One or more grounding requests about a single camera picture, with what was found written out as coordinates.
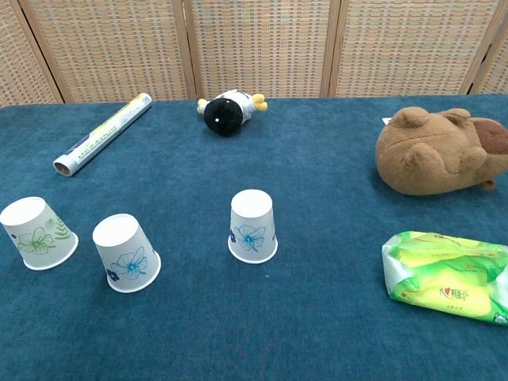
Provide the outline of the white paper cup blue flower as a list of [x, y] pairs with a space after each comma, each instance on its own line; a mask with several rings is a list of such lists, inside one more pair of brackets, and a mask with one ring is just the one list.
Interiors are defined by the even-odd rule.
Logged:
[[105, 218], [94, 228], [92, 239], [107, 282], [116, 292], [138, 292], [153, 283], [160, 273], [160, 255], [133, 215]]
[[268, 193], [247, 189], [233, 196], [228, 248], [235, 258], [247, 264], [267, 262], [276, 254], [273, 202]]

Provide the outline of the black-headed white plush toy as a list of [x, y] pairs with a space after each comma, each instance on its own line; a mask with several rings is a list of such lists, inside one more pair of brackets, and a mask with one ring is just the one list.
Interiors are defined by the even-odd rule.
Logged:
[[212, 100], [200, 98], [197, 112], [207, 127], [220, 136], [234, 134], [256, 111], [268, 108], [263, 94], [250, 95], [238, 89], [227, 90]]

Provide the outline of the blue table cloth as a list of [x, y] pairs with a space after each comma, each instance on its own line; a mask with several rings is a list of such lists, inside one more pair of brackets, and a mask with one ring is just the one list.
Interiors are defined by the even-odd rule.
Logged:
[[[0, 381], [508, 381], [508, 327], [391, 300], [382, 245], [406, 230], [508, 244], [508, 175], [492, 191], [407, 197], [375, 167], [406, 106], [464, 108], [508, 127], [508, 94], [272, 99], [231, 137], [192, 101], [154, 102], [76, 175], [52, 161], [116, 103], [0, 108], [0, 210], [39, 196], [78, 235], [29, 270], [0, 226]], [[273, 202], [276, 254], [228, 248], [231, 201]], [[113, 290], [92, 239], [131, 214], [161, 259]]]

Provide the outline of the woven folding screen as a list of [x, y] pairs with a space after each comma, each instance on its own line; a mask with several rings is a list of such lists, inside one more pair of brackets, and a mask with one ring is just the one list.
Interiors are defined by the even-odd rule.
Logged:
[[0, 0], [0, 107], [508, 94], [508, 0]]

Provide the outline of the cling film roll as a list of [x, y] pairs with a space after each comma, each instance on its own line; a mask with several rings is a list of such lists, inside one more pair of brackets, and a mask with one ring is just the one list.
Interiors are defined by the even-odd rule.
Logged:
[[146, 93], [140, 93], [106, 121], [83, 136], [65, 153], [54, 159], [52, 162], [53, 167], [63, 176], [73, 176], [120, 133], [134, 123], [151, 105], [152, 97]]

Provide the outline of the brown capybara plush toy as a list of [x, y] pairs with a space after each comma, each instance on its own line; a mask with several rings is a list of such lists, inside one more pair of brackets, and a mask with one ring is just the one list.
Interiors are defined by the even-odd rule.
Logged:
[[438, 113], [410, 106], [384, 126], [375, 146], [380, 178], [408, 195], [495, 188], [508, 171], [508, 128], [462, 108]]

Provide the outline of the green snack packet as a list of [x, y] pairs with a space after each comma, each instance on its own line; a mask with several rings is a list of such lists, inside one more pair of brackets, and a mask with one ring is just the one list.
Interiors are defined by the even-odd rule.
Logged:
[[382, 260], [391, 299], [508, 327], [508, 245], [405, 231]]

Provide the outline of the white paper cup green flower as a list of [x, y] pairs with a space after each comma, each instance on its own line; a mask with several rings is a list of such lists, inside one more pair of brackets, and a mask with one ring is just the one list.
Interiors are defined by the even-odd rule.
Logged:
[[78, 236], [41, 197], [26, 197], [0, 212], [0, 225], [10, 236], [25, 266], [34, 271], [56, 267], [69, 259]]

